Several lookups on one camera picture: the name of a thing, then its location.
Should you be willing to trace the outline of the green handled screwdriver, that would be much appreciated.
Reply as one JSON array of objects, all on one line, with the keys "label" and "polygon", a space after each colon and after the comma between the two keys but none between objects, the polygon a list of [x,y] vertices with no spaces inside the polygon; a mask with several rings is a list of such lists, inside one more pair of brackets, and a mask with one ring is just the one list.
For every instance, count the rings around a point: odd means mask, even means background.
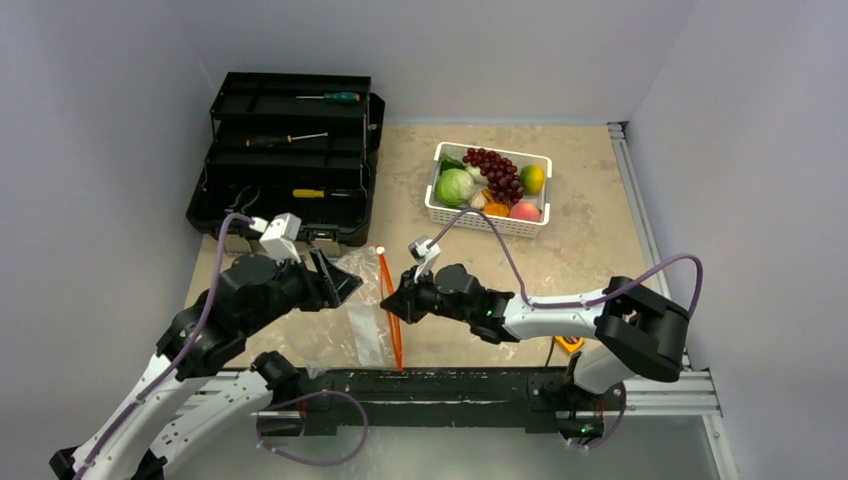
[{"label": "green handled screwdriver", "polygon": [[333,104],[356,104],[361,101],[361,96],[355,92],[325,93],[322,95],[296,96],[300,100],[320,100]]}]

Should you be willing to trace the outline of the pink peach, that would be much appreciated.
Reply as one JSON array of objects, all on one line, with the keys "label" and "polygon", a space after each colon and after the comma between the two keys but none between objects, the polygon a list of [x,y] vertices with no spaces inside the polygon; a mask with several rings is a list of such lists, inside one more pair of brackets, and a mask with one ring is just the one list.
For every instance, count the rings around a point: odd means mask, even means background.
[{"label": "pink peach", "polygon": [[539,223],[542,213],[535,204],[521,201],[511,207],[508,217],[513,220]]}]

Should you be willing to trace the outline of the black pliers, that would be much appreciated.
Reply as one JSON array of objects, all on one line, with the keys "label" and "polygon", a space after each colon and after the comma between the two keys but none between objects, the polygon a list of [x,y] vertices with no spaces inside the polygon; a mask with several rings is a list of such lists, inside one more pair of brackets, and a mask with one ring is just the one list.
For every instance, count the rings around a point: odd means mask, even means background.
[{"label": "black pliers", "polygon": [[258,186],[244,187],[228,207],[230,213],[247,214],[261,197],[262,189]]}]

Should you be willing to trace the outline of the red grape bunch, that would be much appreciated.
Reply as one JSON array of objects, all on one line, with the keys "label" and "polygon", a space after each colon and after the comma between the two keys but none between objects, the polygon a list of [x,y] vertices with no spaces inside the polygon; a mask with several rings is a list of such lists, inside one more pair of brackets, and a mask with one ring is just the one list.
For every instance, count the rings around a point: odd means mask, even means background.
[{"label": "red grape bunch", "polygon": [[468,148],[461,161],[479,167],[488,179],[487,185],[499,202],[513,205],[524,196],[518,167],[504,154],[484,148]]}]

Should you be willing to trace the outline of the black open toolbox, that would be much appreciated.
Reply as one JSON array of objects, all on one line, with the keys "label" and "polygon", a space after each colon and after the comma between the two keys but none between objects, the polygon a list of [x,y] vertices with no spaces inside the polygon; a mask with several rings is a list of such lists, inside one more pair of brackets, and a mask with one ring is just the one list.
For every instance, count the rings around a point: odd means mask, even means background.
[{"label": "black open toolbox", "polygon": [[[355,92],[356,104],[300,100],[296,96]],[[186,211],[199,233],[217,236],[228,207],[246,186],[262,189],[243,214],[271,219],[292,213],[299,240],[360,247],[371,224],[385,101],[368,76],[229,72],[210,107],[212,142]],[[325,138],[274,148],[247,148],[259,135]],[[293,189],[362,190],[360,198],[300,199]]]}]

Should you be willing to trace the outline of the green yellow mango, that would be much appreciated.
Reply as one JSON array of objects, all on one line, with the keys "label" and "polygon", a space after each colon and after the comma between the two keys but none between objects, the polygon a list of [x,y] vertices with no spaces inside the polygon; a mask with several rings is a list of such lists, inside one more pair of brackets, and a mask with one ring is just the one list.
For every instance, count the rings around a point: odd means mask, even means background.
[{"label": "green yellow mango", "polygon": [[525,196],[538,195],[546,182],[546,171],[538,165],[528,165],[519,172],[520,182]]}]

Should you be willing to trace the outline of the green leafy vegetable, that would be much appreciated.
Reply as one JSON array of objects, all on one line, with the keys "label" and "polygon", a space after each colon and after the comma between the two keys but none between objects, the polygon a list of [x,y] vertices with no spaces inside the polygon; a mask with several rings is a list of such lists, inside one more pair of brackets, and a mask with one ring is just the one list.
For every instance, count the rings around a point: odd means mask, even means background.
[{"label": "green leafy vegetable", "polygon": [[464,170],[465,165],[462,161],[457,160],[447,154],[441,154],[439,157],[439,172],[444,173],[448,170]]}]

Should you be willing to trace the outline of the black yellow screwdriver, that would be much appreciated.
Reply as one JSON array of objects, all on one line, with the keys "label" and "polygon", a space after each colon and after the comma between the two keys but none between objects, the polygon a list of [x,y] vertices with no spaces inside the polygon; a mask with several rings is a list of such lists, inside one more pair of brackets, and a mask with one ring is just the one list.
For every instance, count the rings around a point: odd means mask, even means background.
[{"label": "black yellow screwdriver", "polygon": [[292,144],[304,140],[325,138],[328,136],[328,132],[307,135],[259,135],[247,138],[244,144],[247,148],[274,148],[280,145]]}]

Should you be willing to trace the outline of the garlic bulb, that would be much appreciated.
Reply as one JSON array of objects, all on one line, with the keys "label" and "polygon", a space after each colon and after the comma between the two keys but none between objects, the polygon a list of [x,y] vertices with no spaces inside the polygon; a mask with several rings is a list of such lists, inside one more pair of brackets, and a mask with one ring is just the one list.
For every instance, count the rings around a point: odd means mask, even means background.
[{"label": "garlic bulb", "polygon": [[480,190],[469,200],[469,207],[477,210],[483,210],[489,203],[489,195],[486,190]]}]

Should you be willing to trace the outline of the yellow tape measure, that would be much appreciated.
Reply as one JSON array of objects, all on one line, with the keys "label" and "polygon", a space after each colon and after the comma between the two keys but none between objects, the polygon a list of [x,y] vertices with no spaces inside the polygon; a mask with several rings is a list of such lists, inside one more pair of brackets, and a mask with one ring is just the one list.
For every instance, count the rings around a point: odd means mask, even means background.
[{"label": "yellow tape measure", "polygon": [[568,355],[578,352],[585,343],[585,340],[581,337],[555,336],[554,339],[556,344]]}]

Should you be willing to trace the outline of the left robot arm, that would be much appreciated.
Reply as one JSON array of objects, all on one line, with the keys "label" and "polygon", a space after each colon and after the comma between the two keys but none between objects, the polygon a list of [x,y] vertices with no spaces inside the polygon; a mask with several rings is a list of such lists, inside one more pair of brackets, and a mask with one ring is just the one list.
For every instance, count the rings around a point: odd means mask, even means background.
[{"label": "left robot arm", "polygon": [[315,267],[261,254],[236,258],[179,312],[156,343],[145,371],[121,406],[89,440],[49,460],[59,479],[161,479],[218,426],[267,406],[304,411],[313,394],[282,354],[266,352],[226,388],[179,417],[201,387],[243,353],[247,339],[292,310],[318,312],[344,304],[361,277],[338,268],[320,250]]}]

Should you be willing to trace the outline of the clear orange zip bag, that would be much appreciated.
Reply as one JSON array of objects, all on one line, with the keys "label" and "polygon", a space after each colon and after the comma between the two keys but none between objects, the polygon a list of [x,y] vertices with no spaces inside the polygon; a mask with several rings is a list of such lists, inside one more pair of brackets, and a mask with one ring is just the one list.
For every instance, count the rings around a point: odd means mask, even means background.
[{"label": "clear orange zip bag", "polygon": [[337,309],[293,310],[247,342],[242,362],[266,352],[282,354],[312,377],[331,369],[395,367],[386,314],[379,308],[381,249],[350,249],[332,264],[359,276],[363,284]]}]

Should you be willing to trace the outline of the green cabbage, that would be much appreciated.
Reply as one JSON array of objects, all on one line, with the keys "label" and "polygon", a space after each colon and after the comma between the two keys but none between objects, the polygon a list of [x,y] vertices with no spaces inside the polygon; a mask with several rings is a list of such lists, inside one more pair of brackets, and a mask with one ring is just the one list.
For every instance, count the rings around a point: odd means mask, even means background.
[{"label": "green cabbage", "polygon": [[475,193],[475,182],[465,170],[448,169],[441,173],[435,187],[436,199],[450,208],[466,204]]}]

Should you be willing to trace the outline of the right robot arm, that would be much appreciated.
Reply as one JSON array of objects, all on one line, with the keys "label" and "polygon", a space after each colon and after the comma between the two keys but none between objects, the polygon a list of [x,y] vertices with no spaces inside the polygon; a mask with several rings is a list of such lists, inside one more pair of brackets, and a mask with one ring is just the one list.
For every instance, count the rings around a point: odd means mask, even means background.
[{"label": "right robot arm", "polygon": [[561,381],[564,399],[576,407],[632,377],[678,381],[690,322],[687,309],[628,277],[584,294],[524,300],[483,286],[461,264],[427,274],[411,268],[380,307],[408,324],[427,315],[462,322],[494,345],[552,336],[597,341]]}]

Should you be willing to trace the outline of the white radish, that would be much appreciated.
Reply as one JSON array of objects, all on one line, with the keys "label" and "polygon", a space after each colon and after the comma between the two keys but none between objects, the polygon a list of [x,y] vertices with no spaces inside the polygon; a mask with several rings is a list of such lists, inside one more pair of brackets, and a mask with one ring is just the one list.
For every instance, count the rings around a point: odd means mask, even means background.
[{"label": "white radish", "polygon": [[471,164],[467,164],[465,171],[471,176],[472,180],[475,184],[478,185],[487,185],[488,179],[485,175],[482,174],[481,169],[479,167],[473,166]]}]

